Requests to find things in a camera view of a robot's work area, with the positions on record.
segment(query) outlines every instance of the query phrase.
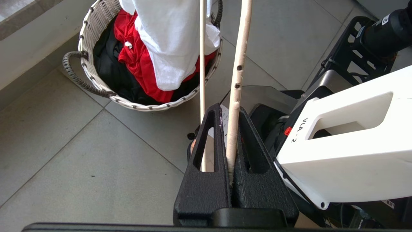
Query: basket rim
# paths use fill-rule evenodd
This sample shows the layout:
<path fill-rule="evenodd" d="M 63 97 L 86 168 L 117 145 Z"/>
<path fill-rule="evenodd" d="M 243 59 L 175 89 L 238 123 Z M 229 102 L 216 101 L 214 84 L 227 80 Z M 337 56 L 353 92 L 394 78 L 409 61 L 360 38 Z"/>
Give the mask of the basket rim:
<path fill-rule="evenodd" d="M 84 21 L 83 22 L 87 22 L 89 17 L 91 16 L 92 13 L 97 13 L 97 9 L 95 8 L 95 5 L 98 4 L 98 2 L 100 2 L 100 0 L 97 0 L 89 9 L 89 11 L 87 12 L 86 16 L 84 17 Z M 83 23 L 82 28 L 80 30 L 80 35 L 79 35 L 79 45 L 78 45 L 78 50 L 80 52 L 85 51 L 85 49 L 83 48 L 83 39 L 87 36 L 87 34 L 85 34 L 85 30 L 86 30 L 86 26 L 87 24 Z M 223 38 L 222 38 L 222 34 L 220 34 L 220 46 L 219 48 L 215 51 L 216 52 L 216 56 L 213 59 L 214 63 L 212 64 L 211 68 L 209 69 L 208 74 L 205 77 L 205 85 L 208 83 L 209 79 L 211 78 L 211 76 L 214 74 L 214 72 L 216 71 L 217 67 L 220 64 L 220 60 L 221 60 L 221 56 L 222 56 L 222 45 L 223 45 Z M 88 62 L 89 64 L 92 64 L 94 66 L 94 63 L 91 62 L 90 60 L 82 57 L 80 59 L 81 64 L 84 64 L 85 62 Z M 93 83 L 93 85 L 99 89 L 99 90 L 105 90 L 105 91 L 110 91 L 110 92 L 115 92 L 113 90 L 110 89 L 110 87 L 108 87 L 106 84 L 102 85 L 100 83 L 105 83 L 100 76 L 94 75 L 91 76 L 88 70 L 88 66 L 87 65 L 82 65 L 84 73 L 86 74 L 87 78 Z M 110 96 L 109 98 L 116 102 L 117 104 L 129 108 L 129 109 L 134 109 L 134 110 L 138 110 L 138 111 L 162 111 L 162 110 L 167 110 L 169 108 L 172 107 L 176 107 L 186 101 L 189 101 L 190 99 L 194 98 L 198 93 L 200 92 L 200 85 L 198 85 L 194 90 L 192 90 L 188 95 L 183 96 L 181 98 L 179 98 L 176 101 L 173 102 L 168 102 L 168 103 L 164 103 L 161 105 L 142 105 L 139 103 L 134 103 L 131 102 L 125 98 L 122 98 L 121 96 L 119 96 L 118 94 Z"/>

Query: black cloth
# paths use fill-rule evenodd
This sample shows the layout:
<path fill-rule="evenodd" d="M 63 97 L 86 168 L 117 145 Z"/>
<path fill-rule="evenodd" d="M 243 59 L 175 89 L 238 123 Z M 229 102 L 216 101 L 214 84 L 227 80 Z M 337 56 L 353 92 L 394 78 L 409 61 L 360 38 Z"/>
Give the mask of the black cloth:
<path fill-rule="evenodd" d="M 123 44 L 115 38 L 113 31 L 115 20 L 116 17 L 110 21 L 94 46 L 93 58 L 97 73 L 106 85 L 119 96 L 142 105 L 160 105 L 161 103 L 149 97 L 144 92 L 126 65 L 119 62 L 119 53 L 123 48 Z M 210 69 L 210 63 L 206 67 L 206 73 Z M 171 101 L 177 101 L 181 97 L 188 95 L 199 85 L 199 82 L 199 74 L 183 82 L 180 87 L 173 92 Z"/>

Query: wall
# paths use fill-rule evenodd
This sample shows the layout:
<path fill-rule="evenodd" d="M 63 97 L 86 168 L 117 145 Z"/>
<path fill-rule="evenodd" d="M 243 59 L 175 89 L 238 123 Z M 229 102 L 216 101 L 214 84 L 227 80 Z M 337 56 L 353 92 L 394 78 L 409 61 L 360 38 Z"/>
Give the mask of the wall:
<path fill-rule="evenodd" d="M 0 42 L 0 90 L 78 34 L 95 0 L 64 0 Z"/>

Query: gray tile floor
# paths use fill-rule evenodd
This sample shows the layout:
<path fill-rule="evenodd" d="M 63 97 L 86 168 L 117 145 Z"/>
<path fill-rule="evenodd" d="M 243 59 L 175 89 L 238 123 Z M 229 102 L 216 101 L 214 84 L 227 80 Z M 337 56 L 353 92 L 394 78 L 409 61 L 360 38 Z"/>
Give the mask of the gray tile floor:
<path fill-rule="evenodd" d="M 207 105 L 229 90 L 240 1 L 224 1 Z M 245 85 L 306 89 L 350 19 L 351 0 L 256 0 Z M 410 48 L 395 69 L 412 64 Z M 79 64 L 75 71 L 82 74 Z M 60 67 L 0 111 L 0 231 L 34 222 L 171 224 L 199 100 L 138 112 L 86 93 Z"/>

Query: laundry basket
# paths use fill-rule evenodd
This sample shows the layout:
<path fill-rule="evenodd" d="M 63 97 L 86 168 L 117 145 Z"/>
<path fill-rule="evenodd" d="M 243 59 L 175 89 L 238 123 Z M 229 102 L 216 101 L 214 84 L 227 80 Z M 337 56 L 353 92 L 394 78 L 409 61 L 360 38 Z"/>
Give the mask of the laundry basket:
<path fill-rule="evenodd" d="M 218 12 L 216 18 L 212 15 L 212 23 L 216 27 L 220 27 L 220 20 L 222 18 L 222 0 L 218 0 Z M 134 102 L 130 102 L 125 98 L 122 98 L 113 90 L 111 90 L 104 81 L 97 74 L 96 68 L 93 63 L 93 48 L 96 42 L 99 40 L 100 35 L 106 29 L 109 22 L 119 13 L 121 6 L 119 0 L 97 0 L 89 9 L 86 14 L 83 27 L 80 30 L 80 40 L 78 52 L 69 52 L 63 57 L 63 67 L 73 81 L 85 90 L 94 93 L 96 95 L 110 98 L 112 101 L 129 109 L 138 111 L 162 111 L 171 107 L 176 107 L 185 101 L 192 99 L 199 92 L 199 86 L 192 90 L 188 95 L 181 97 L 179 100 L 169 102 L 161 105 L 142 105 Z M 205 81 L 212 77 L 216 68 L 220 63 L 222 50 L 222 38 L 220 38 L 220 47 L 217 50 L 217 55 L 210 61 L 210 69 L 205 76 Z M 89 85 L 81 80 L 73 71 L 70 65 L 70 58 L 80 58 L 80 62 L 84 69 L 86 76 L 93 83 Z"/>

